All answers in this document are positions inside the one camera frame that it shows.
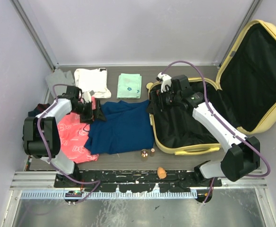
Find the mint green cartoon cloth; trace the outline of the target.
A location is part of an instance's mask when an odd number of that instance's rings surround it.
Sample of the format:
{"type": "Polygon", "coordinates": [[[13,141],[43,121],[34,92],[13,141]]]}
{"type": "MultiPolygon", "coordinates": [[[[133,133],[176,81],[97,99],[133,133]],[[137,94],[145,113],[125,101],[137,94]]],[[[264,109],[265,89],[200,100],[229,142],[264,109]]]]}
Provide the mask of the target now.
{"type": "Polygon", "coordinates": [[[139,99],[141,97],[142,76],[121,73],[118,77],[117,99],[139,99]]]}

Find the blue shirt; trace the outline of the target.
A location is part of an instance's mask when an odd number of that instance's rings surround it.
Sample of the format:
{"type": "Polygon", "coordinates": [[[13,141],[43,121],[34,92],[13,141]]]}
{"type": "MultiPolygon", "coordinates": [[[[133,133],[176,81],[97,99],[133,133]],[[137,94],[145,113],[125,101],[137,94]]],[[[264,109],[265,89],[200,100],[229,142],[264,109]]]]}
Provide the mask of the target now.
{"type": "Polygon", "coordinates": [[[153,128],[147,113],[149,101],[127,103],[106,102],[101,106],[106,121],[95,120],[90,125],[84,148],[92,155],[117,154],[151,149],[153,128]]]}

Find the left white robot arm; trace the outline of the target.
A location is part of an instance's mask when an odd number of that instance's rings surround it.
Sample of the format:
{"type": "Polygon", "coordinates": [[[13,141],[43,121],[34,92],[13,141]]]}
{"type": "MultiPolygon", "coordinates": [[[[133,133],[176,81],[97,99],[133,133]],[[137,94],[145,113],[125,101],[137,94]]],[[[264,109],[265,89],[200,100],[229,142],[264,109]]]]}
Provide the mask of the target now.
{"type": "Polygon", "coordinates": [[[78,165],[61,150],[58,123],[68,114],[79,115],[81,123],[92,124],[95,120],[106,121],[99,99],[85,100],[82,89],[66,86],[66,92],[55,95],[54,102],[42,113],[27,117],[23,125],[23,147],[27,155],[51,165],[70,187],[82,183],[78,165]]]}

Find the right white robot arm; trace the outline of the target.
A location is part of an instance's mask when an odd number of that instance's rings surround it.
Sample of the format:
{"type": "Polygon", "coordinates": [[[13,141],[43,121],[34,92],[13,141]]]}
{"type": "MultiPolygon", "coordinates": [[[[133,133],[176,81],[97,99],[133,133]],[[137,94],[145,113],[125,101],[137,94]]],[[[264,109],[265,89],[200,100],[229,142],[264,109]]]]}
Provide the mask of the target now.
{"type": "Polygon", "coordinates": [[[159,73],[156,79],[161,87],[150,92],[151,104],[160,111],[176,106],[191,113],[215,137],[225,152],[222,161],[207,161],[194,168],[197,185],[205,186],[213,177],[225,177],[236,182],[259,167],[259,140],[255,137],[247,138],[237,131],[214,109],[206,92],[194,92],[185,75],[172,78],[159,73]]]}

